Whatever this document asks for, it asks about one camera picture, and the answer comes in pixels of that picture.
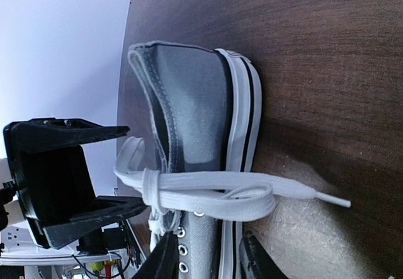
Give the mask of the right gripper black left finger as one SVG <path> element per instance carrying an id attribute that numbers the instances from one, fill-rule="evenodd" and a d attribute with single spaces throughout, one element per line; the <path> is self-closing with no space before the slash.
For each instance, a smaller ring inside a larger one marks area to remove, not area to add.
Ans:
<path id="1" fill-rule="evenodd" d="M 132 279 L 175 278 L 178 278 L 178 239 L 167 232 Z"/>

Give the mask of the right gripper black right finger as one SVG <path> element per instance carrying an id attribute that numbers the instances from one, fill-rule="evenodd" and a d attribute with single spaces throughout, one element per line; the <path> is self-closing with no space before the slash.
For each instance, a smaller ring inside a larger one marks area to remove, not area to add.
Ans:
<path id="1" fill-rule="evenodd" d="M 242 235 L 239 262 L 241 278 L 288 279 L 251 231 L 245 231 Z"/>

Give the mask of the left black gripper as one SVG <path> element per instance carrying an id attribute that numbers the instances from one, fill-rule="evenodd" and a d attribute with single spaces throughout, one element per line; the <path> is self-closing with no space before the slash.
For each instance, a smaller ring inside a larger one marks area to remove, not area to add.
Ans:
<path id="1" fill-rule="evenodd" d="M 36 118 L 3 130 L 9 170 L 36 244 L 61 249 L 147 209 L 134 196 L 98 196 L 83 144 L 126 136 L 128 126 L 102 126 L 80 118 Z"/>

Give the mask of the grey sneaker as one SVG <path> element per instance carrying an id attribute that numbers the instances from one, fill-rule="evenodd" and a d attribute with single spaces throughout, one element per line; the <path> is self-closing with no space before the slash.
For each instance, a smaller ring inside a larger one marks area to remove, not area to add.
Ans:
<path id="1" fill-rule="evenodd" d="M 114 172 L 150 208 L 150 254 L 172 240 L 174 278 L 240 278 L 242 225 L 268 216 L 275 196 L 349 200 L 251 170 L 262 91 L 245 56 L 148 42 L 128 62 L 149 107 L 152 140 L 129 137 Z"/>

